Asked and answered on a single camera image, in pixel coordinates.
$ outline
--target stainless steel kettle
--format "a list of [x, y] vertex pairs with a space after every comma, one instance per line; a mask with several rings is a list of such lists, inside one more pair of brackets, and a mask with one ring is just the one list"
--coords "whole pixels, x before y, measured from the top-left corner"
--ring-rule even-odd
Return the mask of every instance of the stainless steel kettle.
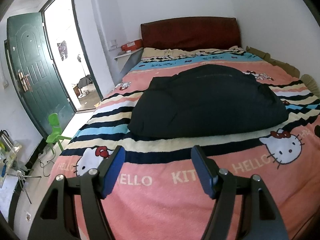
[[4, 144], [4, 147], [7, 151], [10, 151], [13, 148], [13, 142], [6, 130], [0, 131], [0, 140]]

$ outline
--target door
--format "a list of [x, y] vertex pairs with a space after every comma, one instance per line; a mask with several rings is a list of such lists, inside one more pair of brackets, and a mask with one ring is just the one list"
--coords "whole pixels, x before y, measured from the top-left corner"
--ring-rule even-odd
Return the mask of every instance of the door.
[[52, 132], [48, 116], [57, 113], [64, 130], [75, 112], [50, 58], [41, 13], [9, 17], [7, 38], [13, 74], [28, 111], [47, 134]]

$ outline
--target striped blanket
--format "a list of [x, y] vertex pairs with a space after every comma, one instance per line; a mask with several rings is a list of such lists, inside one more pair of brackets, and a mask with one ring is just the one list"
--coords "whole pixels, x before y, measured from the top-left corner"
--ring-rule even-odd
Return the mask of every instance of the striped blanket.
[[[131, 111], [150, 81], [203, 64], [219, 64], [252, 74], [281, 98], [289, 119], [270, 129], [199, 138], [159, 139], [132, 134]], [[158, 51], [146, 48], [142, 60], [100, 103], [92, 118], [57, 159], [57, 174], [82, 175], [108, 158], [117, 145], [125, 163], [111, 195], [102, 205], [116, 239], [201, 239], [214, 201], [202, 190], [190, 159], [203, 147], [218, 166], [238, 176], [260, 174], [283, 216], [289, 236], [313, 215], [320, 199], [320, 100], [297, 78], [240, 48]], [[228, 239], [234, 239], [241, 199], [236, 199]], [[79, 228], [87, 235], [80, 198]]]

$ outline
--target brown headboard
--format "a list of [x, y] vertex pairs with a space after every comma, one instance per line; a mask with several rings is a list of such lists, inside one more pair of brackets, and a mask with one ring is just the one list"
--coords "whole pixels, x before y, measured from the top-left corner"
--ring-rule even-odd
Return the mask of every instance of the brown headboard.
[[193, 51], [241, 46], [235, 18], [183, 17], [144, 23], [141, 35], [145, 48]]

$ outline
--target door lock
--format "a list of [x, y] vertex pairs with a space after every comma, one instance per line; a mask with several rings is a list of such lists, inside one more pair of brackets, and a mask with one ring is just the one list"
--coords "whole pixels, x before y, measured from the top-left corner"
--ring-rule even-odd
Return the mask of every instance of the door lock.
[[18, 76], [19, 76], [21, 85], [23, 87], [23, 90], [25, 92], [27, 92], [28, 90], [30, 90], [32, 92], [32, 87], [31, 87], [30, 82], [28, 80], [29, 74], [24, 76], [23, 73], [19, 71]]

